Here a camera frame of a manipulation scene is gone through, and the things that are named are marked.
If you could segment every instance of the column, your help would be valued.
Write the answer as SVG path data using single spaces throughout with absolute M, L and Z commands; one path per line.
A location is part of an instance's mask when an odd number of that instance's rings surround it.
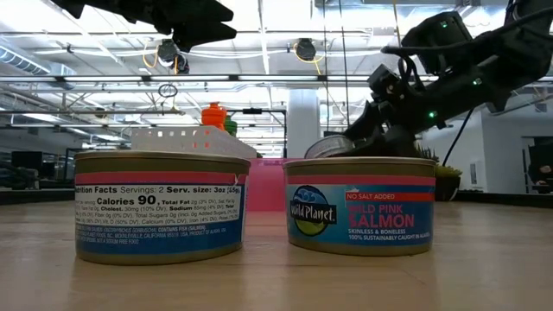
M 288 158 L 303 158 L 321 139 L 317 90 L 289 90 Z

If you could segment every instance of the black robotic arm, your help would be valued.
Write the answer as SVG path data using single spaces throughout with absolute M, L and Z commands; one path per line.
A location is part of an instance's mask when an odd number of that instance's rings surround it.
M 549 71 L 552 16 L 549 0 L 511 0 L 505 25 L 474 39 L 456 11 L 425 20 L 409 31 L 401 48 L 382 49 L 400 57 L 400 74 L 381 65 L 371 75 L 374 102 L 367 102 L 342 137 L 355 147 L 325 156 L 416 156 L 415 134 L 433 126 L 441 129 L 446 120 L 484 103 L 493 112 L 503 111 L 512 90 Z M 437 76 L 435 82 L 420 80 L 412 55 Z M 312 150 L 324 149 L 317 144 Z M 317 155 L 308 151 L 306 157 Z
M 236 30 L 221 22 L 230 22 L 234 13 L 217 0 L 51 0 L 75 18 L 85 5 L 123 16 L 128 22 L 146 22 L 183 52 L 194 46 L 234 39 Z

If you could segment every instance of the wild planet logo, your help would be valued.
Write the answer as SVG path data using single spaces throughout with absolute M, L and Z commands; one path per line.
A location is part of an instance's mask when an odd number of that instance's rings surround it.
M 321 234 L 328 225 L 336 224 L 336 206 L 327 202 L 319 189 L 301 186 L 290 202 L 290 215 L 297 229 L 310 237 Z

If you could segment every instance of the tin can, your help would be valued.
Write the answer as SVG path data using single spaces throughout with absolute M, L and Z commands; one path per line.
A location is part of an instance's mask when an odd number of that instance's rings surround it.
M 242 246 L 244 159 L 167 152 L 76 156 L 77 256 L 94 263 L 166 264 Z
M 288 162 L 284 171 L 290 243 L 358 256 L 430 249 L 435 162 L 344 157 Z

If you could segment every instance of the wooden table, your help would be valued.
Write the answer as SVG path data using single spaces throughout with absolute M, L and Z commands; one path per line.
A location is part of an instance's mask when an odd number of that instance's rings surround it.
M 551 310 L 553 210 L 440 204 L 434 250 L 348 257 L 249 213 L 243 250 L 118 267 L 74 256 L 70 202 L 0 206 L 0 310 Z

